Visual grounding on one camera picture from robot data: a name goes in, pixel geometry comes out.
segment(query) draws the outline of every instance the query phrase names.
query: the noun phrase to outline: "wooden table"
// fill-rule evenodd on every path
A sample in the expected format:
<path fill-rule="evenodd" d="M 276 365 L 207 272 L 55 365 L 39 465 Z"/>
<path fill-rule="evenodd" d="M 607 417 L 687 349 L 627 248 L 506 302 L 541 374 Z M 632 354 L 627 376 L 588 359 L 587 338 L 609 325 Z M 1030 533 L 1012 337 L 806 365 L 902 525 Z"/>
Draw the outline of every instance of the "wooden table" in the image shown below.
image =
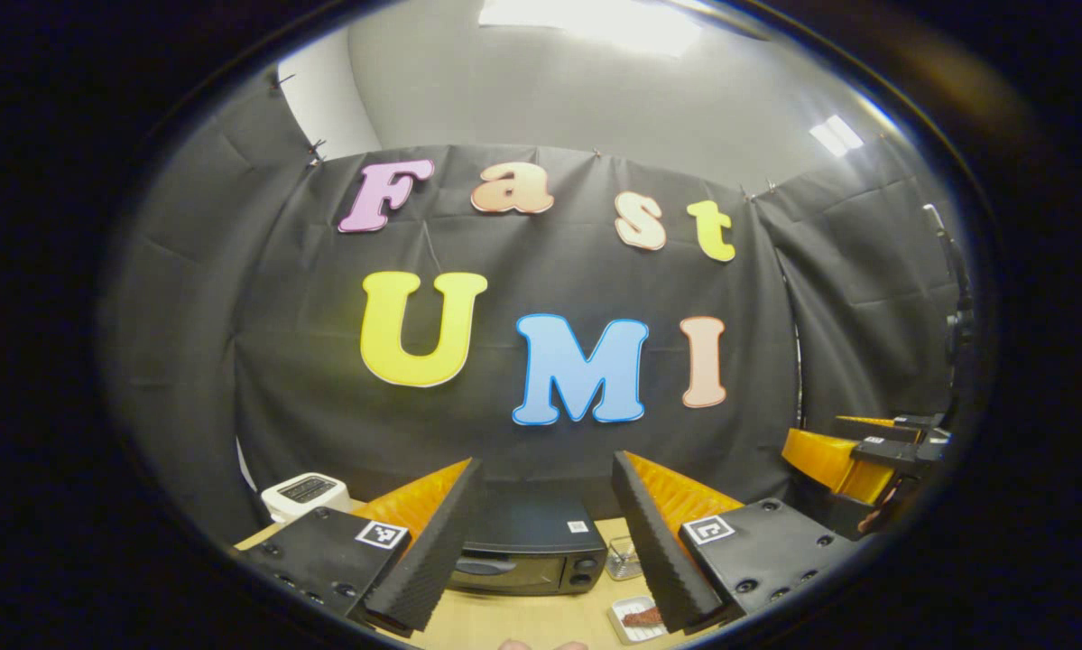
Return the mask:
<path fill-rule="evenodd" d="M 606 541 L 628 535 L 623 518 L 595 525 Z M 278 526 L 267 527 L 236 548 L 251 548 L 278 530 Z M 644 576 L 619 582 L 607 571 L 591 592 L 569 596 L 496 596 L 446 588 L 424 632 L 413 632 L 412 638 L 380 632 L 426 650 L 497 650 L 507 638 L 527 642 L 532 650 L 553 650 L 566 641 L 584 642 L 590 650 L 661 650 L 685 641 L 685 634 L 677 632 L 623 646 L 606 612 L 617 600 L 634 596 L 649 596 Z M 709 633 L 689 635 L 689 639 L 704 634 Z"/>

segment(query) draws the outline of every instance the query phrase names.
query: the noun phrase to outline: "ceiling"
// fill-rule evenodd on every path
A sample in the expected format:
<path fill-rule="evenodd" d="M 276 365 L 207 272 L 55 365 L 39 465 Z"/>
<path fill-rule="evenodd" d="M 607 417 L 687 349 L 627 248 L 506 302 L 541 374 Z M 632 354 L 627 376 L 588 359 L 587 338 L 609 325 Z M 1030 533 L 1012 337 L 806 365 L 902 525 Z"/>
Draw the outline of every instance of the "ceiling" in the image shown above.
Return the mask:
<path fill-rule="evenodd" d="M 681 57 L 540 26 L 479 26 L 484 0 L 405 0 L 280 64 L 329 157 L 446 144 L 622 156 L 750 194 L 833 160 L 808 130 L 883 127 L 849 85 L 779 41 L 703 25 Z"/>

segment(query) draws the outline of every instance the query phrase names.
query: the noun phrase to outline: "blue letter m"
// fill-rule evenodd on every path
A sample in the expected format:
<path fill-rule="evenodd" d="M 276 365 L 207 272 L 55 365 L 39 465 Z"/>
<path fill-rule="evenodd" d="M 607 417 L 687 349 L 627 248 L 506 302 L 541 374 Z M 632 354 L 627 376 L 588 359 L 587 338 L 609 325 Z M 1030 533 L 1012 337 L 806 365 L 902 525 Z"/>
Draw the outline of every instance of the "blue letter m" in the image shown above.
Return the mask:
<path fill-rule="evenodd" d="M 636 320 L 613 320 L 601 334 L 585 361 L 568 321 L 553 314 L 530 314 L 516 321 L 516 331 L 529 342 L 525 403 L 513 411 L 516 424 L 553 424 L 560 412 L 552 406 L 557 387 L 568 415 L 578 423 L 602 388 L 593 416 L 602 423 L 628 423 L 644 415 L 638 401 L 641 344 L 649 328 Z"/>

